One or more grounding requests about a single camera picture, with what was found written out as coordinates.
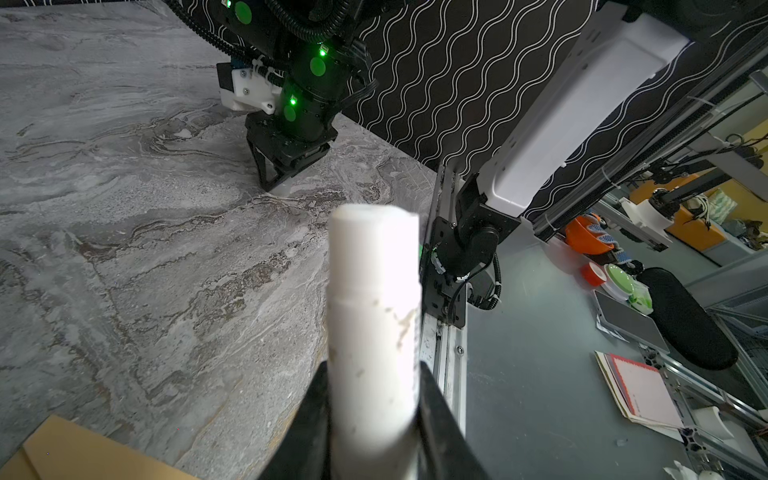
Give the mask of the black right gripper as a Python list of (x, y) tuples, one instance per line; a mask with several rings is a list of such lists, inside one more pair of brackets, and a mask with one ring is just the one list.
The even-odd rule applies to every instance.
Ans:
[(353, 101), (348, 82), (359, 74), (360, 50), (354, 45), (301, 42), (293, 49), (276, 111), (251, 113), (245, 121), (263, 190), (328, 153), (338, 135), (333, 119)]

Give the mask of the white glue stick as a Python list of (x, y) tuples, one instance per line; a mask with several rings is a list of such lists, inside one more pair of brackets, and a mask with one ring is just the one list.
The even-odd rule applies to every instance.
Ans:
[(332, 476), (414, 479), (419, 217), (396, 206), (344, 204), (328, 228)]

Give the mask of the brown manila envelope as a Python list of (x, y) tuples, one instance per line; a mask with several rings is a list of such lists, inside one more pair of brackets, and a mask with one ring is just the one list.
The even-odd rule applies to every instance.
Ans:
[(56, 415), (1, 467), (3, 479), (190, 479), (192, 476)]

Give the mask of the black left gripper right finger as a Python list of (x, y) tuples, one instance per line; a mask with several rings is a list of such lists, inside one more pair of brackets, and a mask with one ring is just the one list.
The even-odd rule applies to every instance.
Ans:
[(419, 363), (418, 479), (488, 479), (471, 451), (429, 366)]

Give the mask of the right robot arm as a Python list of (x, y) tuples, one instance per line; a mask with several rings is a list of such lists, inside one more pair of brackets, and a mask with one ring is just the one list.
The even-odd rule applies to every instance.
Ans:
[[(222, 103), (246, 112), (259, 183), (270, 191), (329, 151), (337, 114), (377, 88), (360, 33), (368, 19), (402, 11), (401, 1), (211, 1), (230, 42), (171, 11), (227, 56), (217, 67)], [(537, 190), (599, 125), (690, 44), (756, 11), (755, 1), (607, 1), (500, 149), (436, 216), (423, 258), (423, 308), (455, 323), (467, 286), (496, 268), (499, 244), (521, 223)]]

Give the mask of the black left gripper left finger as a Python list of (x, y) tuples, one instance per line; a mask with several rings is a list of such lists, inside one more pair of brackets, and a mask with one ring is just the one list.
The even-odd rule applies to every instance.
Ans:
[(330, 479), (327, 362), (317, 368), (296, 414), (259, 479)]

